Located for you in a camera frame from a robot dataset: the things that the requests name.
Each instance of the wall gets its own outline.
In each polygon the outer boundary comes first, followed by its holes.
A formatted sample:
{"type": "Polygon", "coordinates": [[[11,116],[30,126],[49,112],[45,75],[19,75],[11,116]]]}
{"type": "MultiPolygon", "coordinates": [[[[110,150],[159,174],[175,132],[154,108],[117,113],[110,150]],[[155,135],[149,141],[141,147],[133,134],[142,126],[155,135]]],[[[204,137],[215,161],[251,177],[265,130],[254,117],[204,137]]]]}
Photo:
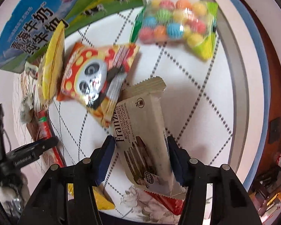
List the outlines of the wall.
{"type": "MultiPolygon", "coordinates": [[[[15,136],[14,128],[13,128],[13,81],[14,81],[14,73],[0,70],[0,104],[2,104],[4,111],[4,128],[8,134],[8,137],[11,141],[12,149],[18,148],[19,143],[15,136]]],[[[9,144],[4,136],[5,150],[9,151],[9,144]]],[[[32,192],[36,185],[39,182],[39,178],[34,174],[32,168],[27,166],[22,169],[22,172],[28,177],[28,187],[30,192],[32,192]]]]}

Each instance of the screw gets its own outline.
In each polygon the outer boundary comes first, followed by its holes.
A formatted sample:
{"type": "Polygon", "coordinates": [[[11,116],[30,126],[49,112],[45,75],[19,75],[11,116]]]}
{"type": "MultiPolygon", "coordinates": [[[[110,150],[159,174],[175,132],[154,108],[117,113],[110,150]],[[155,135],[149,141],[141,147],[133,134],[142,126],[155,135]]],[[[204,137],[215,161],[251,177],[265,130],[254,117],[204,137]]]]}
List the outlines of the screw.
{"type": "Polygon", "coordinates": [[[224,164],[224,165],[222,166],[222,168],[223,168],[224,170],[228,171],[228,170],[230,169],[230,166],[227,165],[227,164],[224,164]]]}
{"type": "Polygon", "coordinates": [[[53,165],[50,167],[50,169],[51,169],[52,171],[55,171],[55,170],[58,169],[58,165],[57,165],[57,164],[53,164],[53,165]]]}
{"type": "Polygon", "coordinates": [[[191,164],[197,164],[197,163],[198,163],[198,160],[197,160],[196,158],[191,158],[191,159],[189,160],[189,162],[190,162],[191,164]]]}
{"type": "Polygon", "coordinates": [[[82,162],[84,163],[84,164],[89,164],[90,163],[90,158],[84,158],[83,160],[82,160],[82,162]]]}

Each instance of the red and yellow snack bag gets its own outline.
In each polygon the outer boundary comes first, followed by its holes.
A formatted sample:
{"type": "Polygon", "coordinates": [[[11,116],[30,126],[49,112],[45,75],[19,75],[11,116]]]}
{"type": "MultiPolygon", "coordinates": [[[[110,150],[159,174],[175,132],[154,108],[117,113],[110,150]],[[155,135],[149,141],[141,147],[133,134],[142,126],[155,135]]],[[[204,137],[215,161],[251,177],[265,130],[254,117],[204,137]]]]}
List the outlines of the red and yellow snack bag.
{"type": "Polygon", "coordinates": [[[138,50],[135,44],[94,48],[76,43],[64,72],[61,93],[79,101],[100,125],[108,128],[138,50]]]}

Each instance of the white table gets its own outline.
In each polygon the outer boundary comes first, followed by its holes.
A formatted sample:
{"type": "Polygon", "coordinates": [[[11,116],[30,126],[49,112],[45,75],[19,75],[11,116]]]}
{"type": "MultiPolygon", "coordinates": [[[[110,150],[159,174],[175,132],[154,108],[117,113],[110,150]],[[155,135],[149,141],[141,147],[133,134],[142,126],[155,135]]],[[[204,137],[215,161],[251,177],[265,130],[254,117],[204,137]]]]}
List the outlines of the white table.
{"type": "MultiPolygon", "coordinates": [[[[262,76],[254,44],[242,18],[229,0],[216,1],[220,11],[216,49],[211,60],[200,61],[182,44],[141,45],[124,87],[151,76],[161,76],[167,84],[161,99],[167,133],[192,157],[205,164],[230,164],[243,182],[254,160],[262,129],[262,76]]],[[[139,11],[140,8],[123,11],[80,29],[66,39],[66,54],[76,41],[94,46],[127,43],[139,11]]],[[[16,75],[15,133],[19,143],[25,144],[31,138],[18,121],[20,99],[19,76],[16,75]]],[[[75,101],[59,103],[54,100],[49,116],[55,134],[63,143],[60,150],[67,165],[90,156],[112,133],[110,129],[102,129],[75,101]]],[[[46,171],[41,161],[34,166],[40,175],[46,171]]],[[[158,223],[176,223],[179,219],[132,187],[117,150],[101,186],[116,205],[115,210],[103,211],[107,214],[158,223]]],[[[211,204],[207,204],[205,218],[209,217],[210,210],[211,204]]]]}

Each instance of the gumball candy bag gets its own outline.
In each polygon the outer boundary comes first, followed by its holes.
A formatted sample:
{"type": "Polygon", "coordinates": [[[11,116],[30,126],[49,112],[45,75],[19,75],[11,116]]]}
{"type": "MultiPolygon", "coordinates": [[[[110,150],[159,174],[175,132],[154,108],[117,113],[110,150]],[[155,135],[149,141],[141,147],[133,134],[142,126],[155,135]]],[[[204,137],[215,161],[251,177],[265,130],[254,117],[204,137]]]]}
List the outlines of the gumball candy bag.
{"type": "Polygon", "coordinates": [[[217,3],[192,0],[149,0],[137,17],[132,42],[138,32],[144,44],[184,41],[200,58],[212,57],[215,45],[217,3]]]}
{"type": "Polygon", "coordinates": [[[133,43],[100,48],[76,43],[61,82],[61,94],[76,99],[108,128],[120,90],[139,47],[133,43]]]}

